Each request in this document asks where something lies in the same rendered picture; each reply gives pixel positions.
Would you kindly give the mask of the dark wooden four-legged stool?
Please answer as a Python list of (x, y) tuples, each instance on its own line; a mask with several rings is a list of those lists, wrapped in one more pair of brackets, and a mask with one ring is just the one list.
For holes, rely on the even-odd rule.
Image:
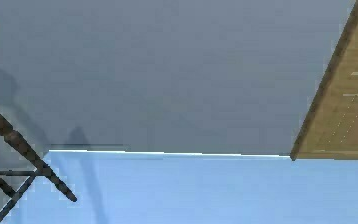
[[(36, 153), (36, 151), (30, 146), (23, 135), (14, 129), (12, 124), (0, 113), (0, 136), (4, 142), (11, 148), (16, 150), (21, 156), (28, 160), (34, 167), (34, 171), (14, 171), (14, 170), (0, 170), (0, 189), (7, 195), (10, 200), (0, 210), (0, 223), (9, 214), (9, 212), (15, 207), (17, 202), (22, 198), (24, 193), (29, 189), (34, 180), (43, 176), (52, 182), (56, 189), (64, 194), (70, 201), (76, 202), (77, 197), (73, 191), (63, 182), (53, 169)], [(14, 190), (9, 185), (3, 176), (26, 176), (27, 179), (21, 184), (21, 186)]]

